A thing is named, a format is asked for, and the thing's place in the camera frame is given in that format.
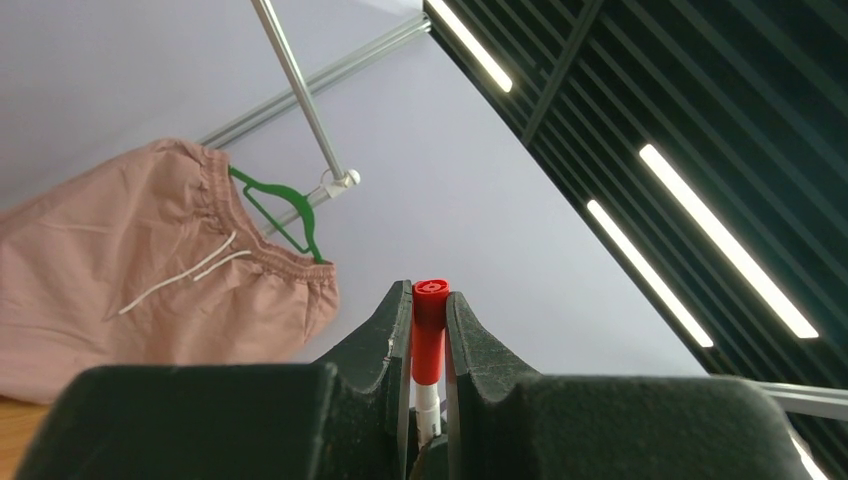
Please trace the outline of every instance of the wooden floor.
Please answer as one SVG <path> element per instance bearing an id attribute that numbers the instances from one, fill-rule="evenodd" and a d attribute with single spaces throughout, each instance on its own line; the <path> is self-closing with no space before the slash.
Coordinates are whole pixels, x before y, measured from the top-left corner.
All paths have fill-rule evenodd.
<path id="1" fill-rule="evenodd" d="M 0 479 L 12 478 L 49 409 L 0 397 Z"/>

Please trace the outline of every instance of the drawstring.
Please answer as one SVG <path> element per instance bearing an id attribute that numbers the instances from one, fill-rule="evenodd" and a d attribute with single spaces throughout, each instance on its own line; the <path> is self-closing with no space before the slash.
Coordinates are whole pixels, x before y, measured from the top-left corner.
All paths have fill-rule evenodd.
<path id="1" fill-rule="evenodd" d="M 230 237 L 227 239 L 226 242 L 224 242 L 223 245 L 218 247 L 218 249 L 215 250 L 214 252 L 210 253 L 206 258 L 204 258 L 203 260 L 198 262 L 197 265 L 189 268 L 188 270 L 186 270 L 185 272 L 183 272 L 179 275 L 175 275 L 175 276 L 173 276 L 173 277 L 171 277 L 171 278 L 169 278 L 169 279 L 167 279 L 163 282 L 157 283 L 156 285 L 148 288 L 144 293 L 139 295 L 138 298 L 133 300 L 129 305 L 118 310 L 118 315 L 123 315 L 123 314 L 129 312 L 130 310 L 135 308 L 139 303 L 141 303 L 141 301 L 144 300 L 148 295 L 155 292 L 156 290 L 159 290 L 160 288 L 162 288 L 164 286 L 170 285 L 170 284 L 176 282 L 177 280 L 181 280 L 181 279 L 191 275 L 192 273 L 194 273 L 195 270 L 202 268 L 204 265 L 206 265 L 207 263 L 212 261 L 213 258 L 217 257 L 221 252 L 226 250 L 227 247 L 229 247 L 230 244 L 233 243 L 233 241 L 235 239 L 236 239 L 236 232 L 233 232 L 233 233 L 230 234 Z M 192 278 L 192 281 L 196 282 L 196 281 L 200 280 L 201 278 L 205 277 L 206 275 L 209 275 L 209 273 L 211 273 L 212 270 L 215 270 L 216 268 L 218 268 L 221 265 L 229 262 L 230 260 L 232 260 L 236 257 L 240 257 L 242 255 L 250 255 L 250 253 L 251 253 L 250 250 L 242 250 L 242 251 L 236 252 L 232 255 L 228 255 L 228 256 L 224 257 L 221 261 L 215 263 L 214 265 L 212 265 L 211 267 L 209 267 L 208 269 L 206 269 L 205 271 L 203 271 L 202 273 L 197 275 L 196 277 Z"/>

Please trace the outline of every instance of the garment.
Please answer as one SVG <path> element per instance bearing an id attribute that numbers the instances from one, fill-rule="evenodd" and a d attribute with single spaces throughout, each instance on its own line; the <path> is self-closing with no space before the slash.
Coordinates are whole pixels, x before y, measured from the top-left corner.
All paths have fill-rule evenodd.
<path id="1" fill-rule="evenodd" d="M 50 402 L 104 364 L 280 362 L 320 332 L 335 266 L 265 240 L 228 168 L 160 140 L 0 214 L 0 395 Z"/>

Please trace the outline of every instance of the metal rod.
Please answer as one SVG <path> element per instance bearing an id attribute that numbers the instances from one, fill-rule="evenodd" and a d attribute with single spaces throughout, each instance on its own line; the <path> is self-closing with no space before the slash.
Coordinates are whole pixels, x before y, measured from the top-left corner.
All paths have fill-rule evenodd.
<path id="1" fill-rule="evenodd" d="M 311 192 L 309 192 L 309 194 L 306 195 L 306 199 L 309 202 L 309 206 L 311 206 L 312 208 L 315 208 L 318 205 L 321 205 L 322 203 L 329 200 L 330 195 L 327 193 L 327 190 L 324 187 L 319 186 L 315 190 L 312 190 Z M 286 225 L 290 224 L 291 222 L 297 220 L 298 218 L 300 218 L 300 215 L 297 213 L 297 210 L 291 209 L 291 210 L 287 211 L 286 213 L 277 217 L 275 220 L 280 225 L 286 226 Z M 277 233 L 277 227 L 275 227 L 273 224 L 269 223 L 269 224 L 265 225 L 264 227 L 262 227 L 262 233 L 264 233 L 266 237 L 274 235 L 275 233 Z"/>
<path id="2" fill-rule="evenodd" d="M 787 383 L 758 383 L 784 410 L 848 421 L 848 391 Z"/>
<path id="3" fill-rule="evenodd" d="M 280 65 L 282 65 L 283 70 L 286 72 L 286 77 L 289 79 L 298 103 L 300 103 L 303 115 L 306 116 L 309 128 L 312 129 L 312 133 L 318 141 L 318 146 L 327 160 L 327 165 L 333 173 L 333 178 L 336 180 L 343 179 L 345 175 L 344 170 L 339 165 L 339 161 L 336 159 L 336 153 L 333 151 L 333 146 L 330 145 L 330 139 L 327 138 L 327 132 L 324 131 L 321 119 L 318 118 L 318 112 L 315 110 L 315 102 L 312 100 L 312 94 L 309 93 L 306 81 L 300 73 L 294 53 L 292 53 L 289 42 L 286 40 L 285 33 L 283 33 L 283 27 L 274 13 L 271 0 L 251 0 L 251 3 L 253 3 L 253 8 L 256 9 L 256 14 L 259 15 L 259 20 L 262 22 L 262 27 L 265 28 L 265 33 L 268 35 L 268 40 L 271 41 L 271 46 L 274 47 L 274 52 L 276 52 L 277 58 L 280 60 Z"/>
<path id="4" fill-rule="evenodd" d="M 327 90 L 410 40 L 429 32 L 430 27 L 430 19 L 426 15 L 417 15 L 311 76 L 307 82 L 309 89 L 314 95 Z M 214 149 L 226 148 L 296 106 L 297 97 L 294 91 L 285 91 L 210 133 L 198 143 Z"/>

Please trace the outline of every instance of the green hanger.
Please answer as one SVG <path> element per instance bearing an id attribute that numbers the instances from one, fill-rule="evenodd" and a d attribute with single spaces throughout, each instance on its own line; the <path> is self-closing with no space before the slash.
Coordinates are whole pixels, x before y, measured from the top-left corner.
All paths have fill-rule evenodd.
<path id="1" fill-rule="evenodd" d="M 294 245 L 294 248 L 297 249 L 300 253 L 312 253 L 312 256 L 315 258 L 317 263 L 324 263 L 324 258 L 321 257 L 321 252 L 318 251 L 318 246 L 315 245 L 315 212 L 312 210 L 312 206 L 309 205 L 309 200 L 301 195 L 297 190 L 287 187 L 285 185 L 268 185 L 266 183 L 260 183 L 256 180 L 248 177 L 242 171 L 237 168 L 230 166 L 230 175 L 244 182 L 245 187 L 242 190 L 244 196 L 250 200 L 250 203 L 256 207 L 259 212 L 269 221 L 274 228 L 283 234 L 284 237 Z M 303 232 L 306 236 L 306 244 L 307 248 L 303 248 L 300 246 L 291 235 L 286 232 L 285 228 L 280 225 L 274 217 L 268 213 L 265 208 L 250 195 L 250 189 L 255 188 L 262 193 L 267 193 L 269 195 L 273 195 L 275 197 L 282 198 L 283 200 L 292 204 L 295 210 L 297 210 L 298 215 L 303 220 Z"/>

